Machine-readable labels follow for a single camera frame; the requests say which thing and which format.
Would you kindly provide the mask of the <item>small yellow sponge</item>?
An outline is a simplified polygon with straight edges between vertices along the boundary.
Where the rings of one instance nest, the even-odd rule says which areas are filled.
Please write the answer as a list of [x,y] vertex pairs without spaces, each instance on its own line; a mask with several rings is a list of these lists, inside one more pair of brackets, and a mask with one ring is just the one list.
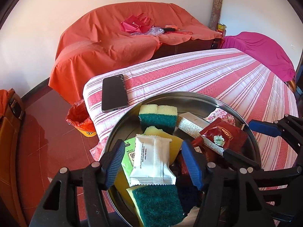
[[175,130],[177,117],[178,109],[174,106],[148,104],[141,105],[139,110],[139,121],[143,131],[154,126],[172,134]]

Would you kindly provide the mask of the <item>orange covered sofa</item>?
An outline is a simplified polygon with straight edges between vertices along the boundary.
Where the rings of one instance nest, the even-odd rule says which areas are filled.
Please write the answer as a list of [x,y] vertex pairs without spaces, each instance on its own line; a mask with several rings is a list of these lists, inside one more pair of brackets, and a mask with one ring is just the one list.
[[[147,13],[152,26],[171,25],[193,34],[152,36],[121,31],[122,21],[141,13]],[[82,99],[84,85],[94,76],[155,58],[208,50],[222,41],[220,33],[176,4],[127,2],[102,6],[83,15],[61,35],[49,87],[73,104]]]

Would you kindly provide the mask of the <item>green topped yellow sponge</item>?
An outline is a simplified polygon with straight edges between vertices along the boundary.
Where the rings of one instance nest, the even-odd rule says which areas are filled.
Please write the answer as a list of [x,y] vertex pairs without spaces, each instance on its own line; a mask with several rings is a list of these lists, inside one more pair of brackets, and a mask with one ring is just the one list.
[[159,140],[169,148],[169,164],[172,165],[181,149],[183,140],[177,136],[170,135],[161,129],[157,129],[155,126],[148,127],[145,130],[144,135],[158,137]]

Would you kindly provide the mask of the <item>red gift bag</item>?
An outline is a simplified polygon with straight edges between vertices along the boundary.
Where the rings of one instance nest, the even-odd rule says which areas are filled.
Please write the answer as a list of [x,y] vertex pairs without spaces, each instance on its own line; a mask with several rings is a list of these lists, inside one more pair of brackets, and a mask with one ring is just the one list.
[[151,27],[151,19],[147,13],[141,13],[137,16],[131,15],[120,23],[121,31],[127,33],[146,33]]

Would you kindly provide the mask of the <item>magenta covered chair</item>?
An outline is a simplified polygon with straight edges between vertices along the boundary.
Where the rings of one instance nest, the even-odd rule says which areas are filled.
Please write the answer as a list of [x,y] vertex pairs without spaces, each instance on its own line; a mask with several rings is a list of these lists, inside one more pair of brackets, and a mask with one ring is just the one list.
[[225,36],[222,48],[235,48],[256,59],[283,82],[295,79],[294,66],[284,49],[272,38],[257,32]]

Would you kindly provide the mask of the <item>red snack packet white flower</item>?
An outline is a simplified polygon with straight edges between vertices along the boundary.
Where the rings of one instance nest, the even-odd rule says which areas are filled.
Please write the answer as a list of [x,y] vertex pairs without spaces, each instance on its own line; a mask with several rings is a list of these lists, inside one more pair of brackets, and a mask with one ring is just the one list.
[[215,119],[200,131],[200,136],[209,149],[221,156],[223,156],[226,149],[240,152],[248,138],[247,133],[242,129],[227,123],[221,118]]

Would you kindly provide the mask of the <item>yellow tin can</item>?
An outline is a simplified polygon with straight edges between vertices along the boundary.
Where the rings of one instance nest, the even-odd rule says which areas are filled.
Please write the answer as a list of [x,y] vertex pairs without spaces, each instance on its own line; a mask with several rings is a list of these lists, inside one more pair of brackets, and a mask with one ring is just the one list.
[[226,25],[222,24],[222,23],[218,23],[216,31],[218,33],[220,33],[222,36],[225,36],[226,35]]

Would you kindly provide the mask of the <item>red bin with liner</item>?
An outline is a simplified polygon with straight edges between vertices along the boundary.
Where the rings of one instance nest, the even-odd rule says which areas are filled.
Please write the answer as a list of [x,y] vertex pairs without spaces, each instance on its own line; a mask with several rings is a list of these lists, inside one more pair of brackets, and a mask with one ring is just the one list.
[[71,108],[68,110],[66,121],[85,137],[94,137],[97,134],[94,123],[88,114],[84,100],[75,102],[71,106]]

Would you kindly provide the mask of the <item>pink floral brown sachet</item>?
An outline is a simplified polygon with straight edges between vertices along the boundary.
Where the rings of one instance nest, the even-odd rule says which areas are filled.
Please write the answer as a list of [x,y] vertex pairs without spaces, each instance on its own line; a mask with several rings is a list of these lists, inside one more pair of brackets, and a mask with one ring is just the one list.
[[214,120],[216,120],[217,118],[222,119],[223,121],[227,122],[228,124],[236,126],[234,117],[230,113],[226,112],[225,110],[223,110],[221,108],[216,108],[207,117],[204,117],[204,120],[211,123]]

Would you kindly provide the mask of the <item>red white striped tablecloth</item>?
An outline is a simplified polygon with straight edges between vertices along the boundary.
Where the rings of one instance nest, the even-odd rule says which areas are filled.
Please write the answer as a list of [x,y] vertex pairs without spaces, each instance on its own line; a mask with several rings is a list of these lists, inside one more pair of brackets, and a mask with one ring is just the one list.
[[103,154],[113,126],[125,114],[121,109],[101,109],[102,81],[122,74],[130,106],[164,92],[205,94],[234,109],[245,121],[273,122],[286,114],[298,115],[293,92],[271,70],[237,49],[216,49],[178,54],[112,70],[91,77],[84,86],[86,108],[94,123],[99,144],[93,159]]

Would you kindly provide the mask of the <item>green tissue pack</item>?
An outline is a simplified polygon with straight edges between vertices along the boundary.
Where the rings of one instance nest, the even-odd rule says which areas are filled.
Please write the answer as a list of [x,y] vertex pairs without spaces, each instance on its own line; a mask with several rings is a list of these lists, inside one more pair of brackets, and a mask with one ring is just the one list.
[[121,166],[124,171],[127,182],[130,183],[130,174],[134,167],[136,138],[129,138],[128,140],[124,141],[124,144],[125,153],[121,162]]

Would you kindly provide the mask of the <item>black smartphone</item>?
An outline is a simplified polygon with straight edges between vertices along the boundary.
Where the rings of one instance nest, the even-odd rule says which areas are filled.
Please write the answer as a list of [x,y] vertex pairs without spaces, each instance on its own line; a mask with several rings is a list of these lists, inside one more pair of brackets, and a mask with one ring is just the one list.
[[103,79],[102,111],[111,112],[128,107],[124,75],[118,74]]

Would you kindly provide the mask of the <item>bright red snack packet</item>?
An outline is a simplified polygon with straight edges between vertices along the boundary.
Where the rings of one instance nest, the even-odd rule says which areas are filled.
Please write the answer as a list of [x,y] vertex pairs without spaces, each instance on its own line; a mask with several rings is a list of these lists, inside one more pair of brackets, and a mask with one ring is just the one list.
[[196,150],[196,152],[202,153],[208,162],[215,162],[219,156],[216,152],[205,145],[204,139],[201,136],[195,138],[191,142],[191,145]]

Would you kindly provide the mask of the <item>white wet wipe packet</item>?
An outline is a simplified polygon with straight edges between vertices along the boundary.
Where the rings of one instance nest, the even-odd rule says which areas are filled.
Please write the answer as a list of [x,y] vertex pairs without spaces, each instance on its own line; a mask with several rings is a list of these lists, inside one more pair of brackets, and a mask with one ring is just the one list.
[[176,177],[169,168],[169,148],[156,136],[136,135],[131,187],[138,185],[174,185]]

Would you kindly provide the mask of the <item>white rectangular box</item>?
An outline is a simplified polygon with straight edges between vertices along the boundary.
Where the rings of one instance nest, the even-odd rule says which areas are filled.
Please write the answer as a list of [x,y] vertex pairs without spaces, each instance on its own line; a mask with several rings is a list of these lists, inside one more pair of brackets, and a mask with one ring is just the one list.
[[216,152],[218,155],[223,156],[223,147],[214,144],[208,138],[200,134],[200,132],[208,125],[209,122],[193,115],[190,112],[179,114],[176,122],[176,127],[179,128],[181,131],[185,132],[192,138],[202,138],[206,147]]

